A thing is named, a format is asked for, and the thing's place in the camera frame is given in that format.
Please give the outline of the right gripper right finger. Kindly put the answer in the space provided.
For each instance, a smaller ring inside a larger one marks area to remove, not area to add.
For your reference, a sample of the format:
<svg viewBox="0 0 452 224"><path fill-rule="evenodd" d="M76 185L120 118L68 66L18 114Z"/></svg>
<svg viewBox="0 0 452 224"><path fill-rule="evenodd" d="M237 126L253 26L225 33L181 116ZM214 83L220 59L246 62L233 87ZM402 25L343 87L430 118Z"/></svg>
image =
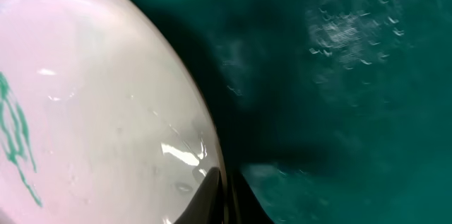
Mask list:
<svg viewBox="0 0 452 224"><path fill-rule="evenodd" d="M274 224L238 171L229 174L229 223Z"/></svg>

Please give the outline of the teal plastic tray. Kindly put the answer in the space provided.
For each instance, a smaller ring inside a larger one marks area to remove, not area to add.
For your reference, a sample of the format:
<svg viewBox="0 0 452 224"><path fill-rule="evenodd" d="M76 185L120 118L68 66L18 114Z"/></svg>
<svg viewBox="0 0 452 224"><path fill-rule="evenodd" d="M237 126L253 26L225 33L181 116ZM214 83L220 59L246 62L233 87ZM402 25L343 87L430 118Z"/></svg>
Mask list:
<svg viewBox="0 0 452 224"><path fill-rule="evenodd" d="M275 223L451 222L451 0L132 0Z"/></svg>

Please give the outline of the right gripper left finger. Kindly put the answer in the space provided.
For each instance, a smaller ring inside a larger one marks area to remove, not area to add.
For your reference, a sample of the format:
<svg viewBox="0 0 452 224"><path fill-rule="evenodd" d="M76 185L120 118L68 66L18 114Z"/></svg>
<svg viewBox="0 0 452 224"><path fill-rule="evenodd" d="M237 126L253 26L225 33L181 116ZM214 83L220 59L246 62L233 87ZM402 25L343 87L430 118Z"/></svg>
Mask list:
<svg viewBox="0 0 452 224"><path fill-rule="evenodd" d="M174 224L223 224L223 186L218 167L209 169L189 205Z"/></svg>

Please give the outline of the white plate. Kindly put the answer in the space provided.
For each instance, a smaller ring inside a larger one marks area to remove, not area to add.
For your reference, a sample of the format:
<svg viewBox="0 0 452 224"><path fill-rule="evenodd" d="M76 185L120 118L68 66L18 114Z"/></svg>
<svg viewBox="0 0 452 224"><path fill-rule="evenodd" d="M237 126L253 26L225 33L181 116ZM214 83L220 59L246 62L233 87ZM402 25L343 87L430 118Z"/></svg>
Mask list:
<svg viewBox="0 0 452 224"><path fill-rule="evenodd" d="M203 98L130 0L1 0L2 223L174 223L212 167Z"/></svg>

